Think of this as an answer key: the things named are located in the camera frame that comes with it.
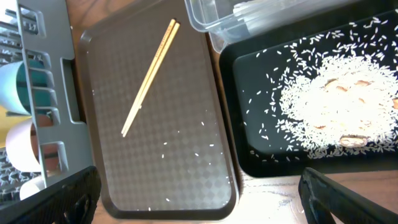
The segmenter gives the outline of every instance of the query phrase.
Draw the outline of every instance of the brown plastic tray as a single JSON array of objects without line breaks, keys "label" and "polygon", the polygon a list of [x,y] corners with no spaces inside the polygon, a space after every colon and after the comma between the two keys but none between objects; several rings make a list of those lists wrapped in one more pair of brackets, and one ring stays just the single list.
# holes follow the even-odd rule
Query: brown plastic tray
[{"label": "brown plastic tray", "polygon": [[[128,135],[121,129],[172,18],[179,32]],[[205,35],[183,0],[136,1],[79,43],[101,198],[116,218],[220,220],[238,201]]]}]

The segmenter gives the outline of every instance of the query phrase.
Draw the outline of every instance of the clear plastic container lid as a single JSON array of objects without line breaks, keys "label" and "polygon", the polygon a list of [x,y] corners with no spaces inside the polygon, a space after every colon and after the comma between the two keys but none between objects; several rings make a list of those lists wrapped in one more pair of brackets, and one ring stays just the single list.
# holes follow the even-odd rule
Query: clear plastic container lid
[{"label": "clear plastic container lid", "polygon": [[304,1],[306,0],[185,0],[185,5],[193,28],[199,32],[209,32],[217,27],[227,29],[257,19],[248,18],[256,12],[261,11],[261,16],[267,16]]},{"label": "clear plastic container lid", "polygon": [[269,27],[274,22],[269,19],[273,14],[305,1],[185,0],[185,5],[192,27],[199,32],[210,32],[213,48],[220,53],[226,45]]}]

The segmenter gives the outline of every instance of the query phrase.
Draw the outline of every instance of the textured tray surface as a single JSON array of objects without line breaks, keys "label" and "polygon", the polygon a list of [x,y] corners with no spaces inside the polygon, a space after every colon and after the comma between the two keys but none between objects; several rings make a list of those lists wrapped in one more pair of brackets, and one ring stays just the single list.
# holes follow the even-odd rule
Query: textured tray surface
[{"label": "textured tray surface", "polygon": [[[122,138],[173,17],[181,22],[179,32]],[[235,183],[205,36],[191,28],[183,1],[142,1],[86,35],[91,40],[82,57],[91,89],[85,92],[92,96],[84,97],[95,113],[88,112],[88,122],[94,148],[100,142],[114,205],[124,211],[164,211],[217,210],[230,203]]]}]

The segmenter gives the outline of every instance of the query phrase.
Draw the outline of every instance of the black tray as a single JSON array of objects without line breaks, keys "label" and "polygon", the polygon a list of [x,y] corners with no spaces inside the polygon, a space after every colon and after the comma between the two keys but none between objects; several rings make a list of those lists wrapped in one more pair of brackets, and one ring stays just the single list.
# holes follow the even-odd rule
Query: black tray
[{"label": "black tray", "polygon": [[[395,152],[367,152],[366,155],[308,159],[307,153],[299,146],[295,146],[295,148],[299,149],[297,152],[287,152],[285,149],[280,150],[280,147],[286,148],[288,144],[284,140],[285,133],[281,132],[283,134],[277,134],[275,125],[277,119],[284,119],[284,117],[280,115],[276,118],[272,117],[271,110],[268,114],[263,113],[264,109],[269,109],[265,108],[265,106],[270,102],[269,98],[272,91],[272,87],[267,84],[269,82],[265,82],[267,80],[266,73],[271,74],[273,68],[279,67],[279,70],[282,70],[279,74],[282,74],[288,58],[279,58],[275,56],[276,54],[264,54],[264,49],[274,52],[276,50],[288,52],[290,48],[285,48],[284,46],[292,44],[292,42],[299,43],[299,39],[302,37],[307,37],[306,41],[309,43],[310,37],[313,37],[315,34],[326,35],[329,30],[336,29],[342,32],[349,31],[349,22],[356,21],[359,27],[361,26],[361,21],[364,22],[369,17],[372,18],[375,15],[380,16],[380,18],[390,18],[392,13],[395,13],[395,6],[397,6],[396,1],[383,1],[383,4],[374,1],[357,2],[289,26],[272,30],[266,34],[230,45],[224,49],[220,57],[220,69],[228,105],[227,113],[229,114],[233,132],[231,140],[234,142],[239,164],[246,173],[255,177],[275,177],[299,175],[305,167],[312,167],[324,173],[398,169],[398,156]],[[398,15],[394,16],[396,17],[396,23],[389,26],[395,27],[398,25]],[[338,42],[344,44],[346,41],[350,41],[348,35],[339,40],[331,40],[331,42],[328,40],[326,44],[322,42],[314,43],[310,50],[312,50],[312,47],[317,47],[325,51],[330,47],[335,47]],[[386,54],[386,58],[389,57],[388,55],[394,55],[392,53],[393,49]],[[254,60],[257,55],[258,57],[263,57],[262,60]],[[387,64],[393,65],[392,59],[384,60],[389,60],[390,62]],[[277,77],[276,74],[273,75],[276,81],[280,77]],[[259,95],[256,95],[259,90],[262,91],[260,95],[265,94],[266,91],[269,92],[266,100],[261,100],[258,97]],[[274,98],[276,102],[278,102],[279,97],[280,90],[275,92]],[[252,102],[248,104],[247,100],[250,98],[252,98]],[[250,112],[251,116],[246,116],[246,111],[250,109],[253,111]],[[267,136],[269,137],[269,141],[265,142],[260,137],[259,129],[261,129],[261,123],[264,123],[265,128],[268,129]],[[272,155],[279,162],[271,159]]]},{"label": "black tray", "polygon": [[[121,128],[172,18],[181,26],[127,136]],[[183,0],[134,1],[79,43],[104,208],[115,218],[220,220],[238,202],[204,34]]]}]

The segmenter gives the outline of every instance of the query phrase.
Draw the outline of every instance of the plastic container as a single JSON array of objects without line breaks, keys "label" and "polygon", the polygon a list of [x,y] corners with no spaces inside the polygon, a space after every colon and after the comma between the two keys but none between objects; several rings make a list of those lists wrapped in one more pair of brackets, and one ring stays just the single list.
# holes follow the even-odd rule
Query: plastic container
[{"label": "plastic container", "polygon": [[192,27],[210,32],[213,48],[221,52],[227,44],[255,35],[248,29],[248,22],[263,21],[270,14],[304,1],[185,0],[185,4]]},{"label": "plastic container", "polygon": [[209,32],[218,53],[232,44],[356,0],[185,0],[191,25]]}]

